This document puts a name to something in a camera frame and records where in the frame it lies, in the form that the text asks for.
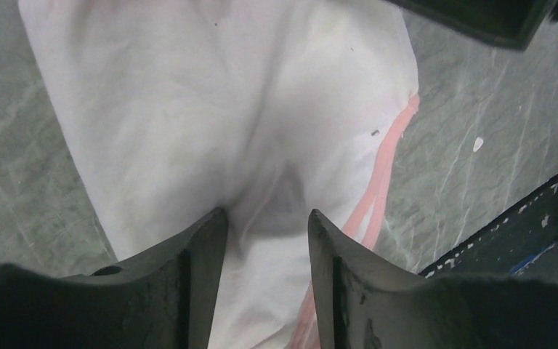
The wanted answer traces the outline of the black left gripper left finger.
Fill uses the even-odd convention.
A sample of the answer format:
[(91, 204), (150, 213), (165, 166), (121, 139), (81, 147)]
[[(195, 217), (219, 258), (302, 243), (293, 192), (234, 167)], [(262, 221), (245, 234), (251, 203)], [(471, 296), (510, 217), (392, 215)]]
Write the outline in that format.
[(206, 348), (227, 232), (214, 209), (88, 276), (0, 264), (0, 348)]

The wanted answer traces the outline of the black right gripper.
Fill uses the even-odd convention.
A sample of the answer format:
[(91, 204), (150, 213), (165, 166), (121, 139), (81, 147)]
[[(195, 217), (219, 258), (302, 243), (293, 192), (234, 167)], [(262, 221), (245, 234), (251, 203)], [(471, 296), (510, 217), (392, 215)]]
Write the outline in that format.
[(392, 4), (491, 47), (524, 51), (555, 1), (390, 0)]

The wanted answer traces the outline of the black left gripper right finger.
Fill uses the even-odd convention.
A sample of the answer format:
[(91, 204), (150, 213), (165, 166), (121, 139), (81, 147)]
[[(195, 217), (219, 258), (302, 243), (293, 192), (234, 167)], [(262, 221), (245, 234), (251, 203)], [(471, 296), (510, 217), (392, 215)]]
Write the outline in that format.
[(318, 210), (308, 239), (321, 348), (558, 348), (558, 278), (424, 278)]

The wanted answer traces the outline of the white pink-trimmed underwear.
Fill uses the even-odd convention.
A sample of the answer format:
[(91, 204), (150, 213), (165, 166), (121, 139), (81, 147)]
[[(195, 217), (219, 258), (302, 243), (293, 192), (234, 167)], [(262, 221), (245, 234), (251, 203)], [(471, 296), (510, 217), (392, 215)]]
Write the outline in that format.
[(210, 348), (318, 348), (307, 219), (372, 249), (419, 106), (385, 1), (20, 1), (73, 162), (124, 260), (218, 206)]

